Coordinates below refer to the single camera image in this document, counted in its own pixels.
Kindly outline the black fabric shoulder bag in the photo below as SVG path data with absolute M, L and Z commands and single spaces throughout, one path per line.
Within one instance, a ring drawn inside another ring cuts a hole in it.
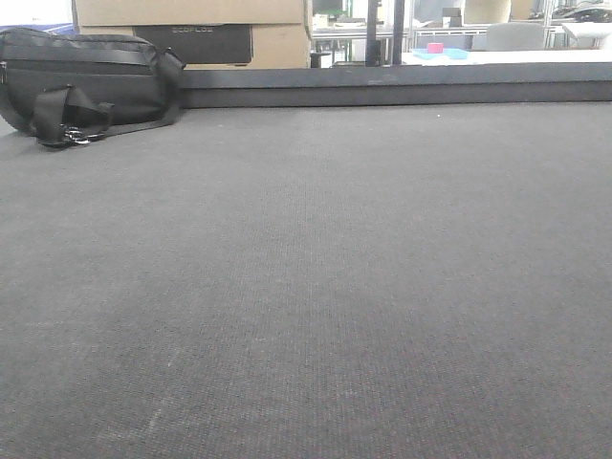
M 51 148 L 163 127 L 179 117 L 184 62 L 121 34 L 1 32 L 1 117 Z

